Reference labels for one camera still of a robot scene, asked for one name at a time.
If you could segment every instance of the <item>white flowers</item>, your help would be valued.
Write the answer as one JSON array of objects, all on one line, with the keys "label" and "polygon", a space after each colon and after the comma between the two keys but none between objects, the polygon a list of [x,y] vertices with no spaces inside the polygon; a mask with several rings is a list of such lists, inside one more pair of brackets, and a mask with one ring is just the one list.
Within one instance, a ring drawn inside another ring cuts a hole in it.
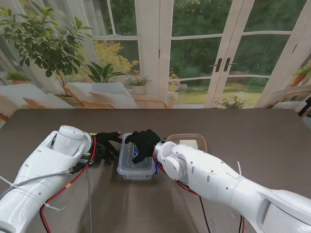
[{"label": "white flowers", "polygon": [[178,93],[174,91],[169,91],[167,94],[167,99],[168,100],[176,100],[178,98]]},{"label": "white flowers", "polygon": [[216,103],[227,109],[236,109],[236,108],[245,108],[247,106],[247,104],[245,103],[246,101],[247,99],[244,98],[244,93],[239,92],[224,98],[220,102],[216,101]]}]

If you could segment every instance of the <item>transparent lid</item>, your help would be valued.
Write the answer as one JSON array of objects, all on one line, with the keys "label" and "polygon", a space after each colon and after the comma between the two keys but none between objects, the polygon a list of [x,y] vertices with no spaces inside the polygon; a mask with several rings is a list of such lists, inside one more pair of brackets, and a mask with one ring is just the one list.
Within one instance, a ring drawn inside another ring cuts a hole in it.
[{"label": "transparent lid", "polygon": [[132,160],[138,155],[135,144],[125,144],[125,139],[131,133],[125,133],[122,136],[121,151],[119,157],[118,173],[120,175],[129,175],[137,173],[138,175],[152,175],[156,171],[155,163],[152,157],[145,158],[142,162],[134,164]]}]

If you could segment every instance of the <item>clear plastic box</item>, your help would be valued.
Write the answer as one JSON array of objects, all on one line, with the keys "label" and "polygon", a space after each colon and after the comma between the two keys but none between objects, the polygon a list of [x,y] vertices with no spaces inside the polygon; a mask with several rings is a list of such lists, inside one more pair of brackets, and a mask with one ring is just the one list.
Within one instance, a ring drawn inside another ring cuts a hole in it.
[{"label": "clear plastic box", "polygon": [[132,159],[135,158],[137,150],[135,144],[125,144],[125,139],[131,133],[125,133],[122,136],[121,151],[117,172],[123,176],[125,180],[149,180],[156,171],[155,163],[152,157],[145,158],[142,162],[134,164]]}]

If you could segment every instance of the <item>red wire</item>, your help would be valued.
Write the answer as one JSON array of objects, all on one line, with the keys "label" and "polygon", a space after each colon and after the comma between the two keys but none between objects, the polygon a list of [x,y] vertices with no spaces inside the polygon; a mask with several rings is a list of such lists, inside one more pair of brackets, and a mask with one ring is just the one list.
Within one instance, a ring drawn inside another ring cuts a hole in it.
[{"label": "red wire", "polygon": [[245,218],[243,217],[243,229],[242,229],[242,233],[244,233],[245,230]]},{"label": "red wire", "polygon": [[[157,164],[157,166],[166,174],[166,172],[165,172],[165,170],[164,170],[164,168],[163,168],[163,166],[162,166],[162,164],[161,163],[159,163],[158,161],[157,161],[157,159],[156,159],[156,157],[155,157],[155,155],[153,154],[153,159],[154,159],[154,161],[155,161],[155,163]],[[180,186],[180,187],[182,187],[184,190],[186,190],[186,191],[188,191],[188,192],[190,192],[190,193],[192,193],[192,194],[194,194],[194,195],[197,195],[198,196],[198,194],[197,193],[195,193],[195,192],[193,192],[191,189],[189,189],[189,188],[187,188],[187,187],[185,187],[180,181],[176,181],[176,183]]]},{"label": "red wire", "polygon": [[[93,148],[93,153],[92,153],[92,156],[91,156],[90,161],[93,161],[93,159],[94,159],[94,156],[95,156],[95,149],[96,149],[96,136],[94,136],[94,148]],[[89,164],[86,164],[86,166],[83,168],[83,170],[79,173],[79,175],[78,175],[76,178],[74,178],[68,185],[66,185],[65,187],[63,187],[58,193],[56,193],[54,196],[52,196],[50,199],[48,199],[48,200],[46,201],[46,203],[47,203],[47,204],[50,203],[52,200],[54,200],[56,197],[58,197],[62,192],[64,192],[66,189],[68,189],[74,182],[76,182],[76,180],[79,179],[79,178],[82,176],[82,174],[85,172],[85,170],[87,169],[88,165],[89,165]],[[48,224],[48,222],[47,222],[47,220],[45,219],[44,214],[43,214],[44,208],[45,208],[45,205],[43,205],[43,206],[42,206],[42,209],[41,209],[42,219],[43,219],[43,221],[44,221],[44,223],[45,223],[45,225],[46,225],[46,227],[47,227],[47,229],[48,229],[48,233],[51,233],[49,224]]]}]

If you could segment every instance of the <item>blue object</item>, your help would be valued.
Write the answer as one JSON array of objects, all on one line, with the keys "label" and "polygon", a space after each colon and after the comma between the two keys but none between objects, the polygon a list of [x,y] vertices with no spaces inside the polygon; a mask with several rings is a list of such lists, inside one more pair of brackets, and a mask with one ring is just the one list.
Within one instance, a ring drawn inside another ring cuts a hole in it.
[{"label": "blue object", "polygon": [[133,149],[133,156],[136,157],[138,155],[138,148],[134,147]]}]

